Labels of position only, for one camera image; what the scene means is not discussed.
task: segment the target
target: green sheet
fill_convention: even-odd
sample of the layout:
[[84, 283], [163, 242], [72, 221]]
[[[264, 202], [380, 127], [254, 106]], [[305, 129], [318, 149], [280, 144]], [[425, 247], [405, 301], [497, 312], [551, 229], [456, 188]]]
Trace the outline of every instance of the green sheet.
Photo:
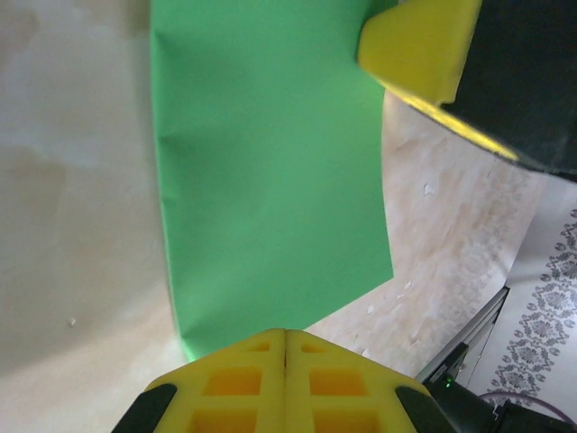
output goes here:
[[303, 328], [391, 278], [371, 0], [154, 0], [172, 302], [191, 359]]

